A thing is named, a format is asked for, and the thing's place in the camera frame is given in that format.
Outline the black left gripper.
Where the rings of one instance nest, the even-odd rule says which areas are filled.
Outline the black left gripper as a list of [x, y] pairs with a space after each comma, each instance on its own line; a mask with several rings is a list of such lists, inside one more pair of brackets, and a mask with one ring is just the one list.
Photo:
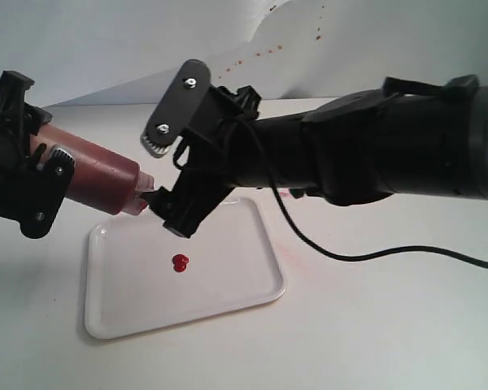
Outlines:
[[17, 71], [0, 76], [0, 217], [16, 219], [22, 180], [29, 178], [41, 159], [44, 146], [31, 151], [31, 138], [52, 115], [25, 102], [34, 81]]

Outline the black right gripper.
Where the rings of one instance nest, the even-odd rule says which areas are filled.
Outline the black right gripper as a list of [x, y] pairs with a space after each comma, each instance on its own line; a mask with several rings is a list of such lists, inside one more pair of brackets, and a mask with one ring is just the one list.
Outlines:
[[229, 141], [240, 124], [258, 118], [261, 97], [250, 86], [232, 93], [210, 86], [190, 123], [178, 138], [172, 164], [179, 171], [171, 189], [163, 186], [146, 193], [150, 210], [163, 227], [190, 238], [202, 221], [233, 191], [229, 168]]

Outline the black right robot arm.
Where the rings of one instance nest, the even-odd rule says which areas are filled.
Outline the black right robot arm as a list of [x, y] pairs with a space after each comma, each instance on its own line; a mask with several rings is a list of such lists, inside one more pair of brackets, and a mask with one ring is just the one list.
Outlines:
[[237, 187], [289, 189], [335, 206], [396, 193], [488, 200], [488, 86], [389, 77], [303, 113], [262, 119], [251, 87], [166, 97], [144, 131], [187, 155], [170, 189], [144, 195], [165, 227], [192, 236]]

